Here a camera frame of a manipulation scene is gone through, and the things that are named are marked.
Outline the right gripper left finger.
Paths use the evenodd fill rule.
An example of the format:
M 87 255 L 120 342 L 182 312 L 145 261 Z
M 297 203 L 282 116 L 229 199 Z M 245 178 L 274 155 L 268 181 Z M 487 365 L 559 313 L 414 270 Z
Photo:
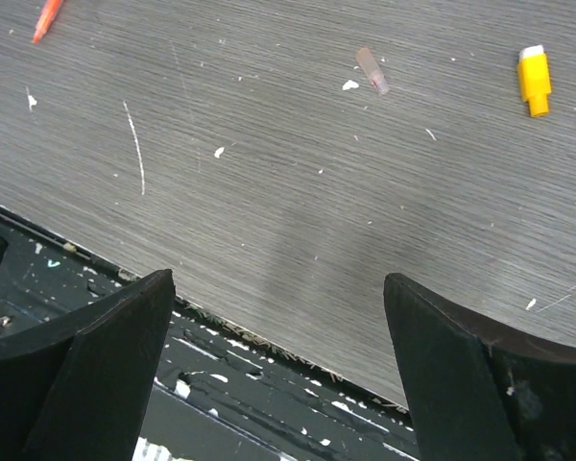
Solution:
M 0 339 L 0 460 L 130 460 L 169 327 L 158 270 Z

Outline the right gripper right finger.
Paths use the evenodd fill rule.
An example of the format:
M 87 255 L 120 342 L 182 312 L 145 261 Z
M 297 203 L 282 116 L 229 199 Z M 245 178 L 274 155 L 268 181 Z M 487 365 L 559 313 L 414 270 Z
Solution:
M 576 348 L 400 274 L 384 307 L 424 460 L 576 460 Z

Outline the orange ballpoint pen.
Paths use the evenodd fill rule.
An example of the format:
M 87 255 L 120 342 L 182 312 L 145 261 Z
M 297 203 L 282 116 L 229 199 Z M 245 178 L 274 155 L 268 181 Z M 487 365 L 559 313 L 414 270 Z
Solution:
M 47 0 L 45 2 L 40 17 L 36 23 L 33 43 L 39 43 L 39 41 L 47 34 L 50 26 L 60 11 L 62 3 L 62 0 Z

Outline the small yellow pen cap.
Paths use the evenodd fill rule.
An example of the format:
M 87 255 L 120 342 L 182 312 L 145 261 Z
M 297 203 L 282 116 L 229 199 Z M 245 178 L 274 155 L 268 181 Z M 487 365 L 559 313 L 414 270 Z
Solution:
M 522 49 L 516 66 L 520 96 L 532 117 L 549 112 L 548 95 L 552 92 L 548 60 L 543 46 Z

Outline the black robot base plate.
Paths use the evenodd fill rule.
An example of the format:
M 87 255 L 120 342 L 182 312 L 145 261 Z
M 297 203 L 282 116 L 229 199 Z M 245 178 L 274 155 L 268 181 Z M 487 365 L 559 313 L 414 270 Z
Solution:
M 135 281 L 0 207 L 0 338 Z M 416 460 L 407 412 L 176 299 L 137 460 Z

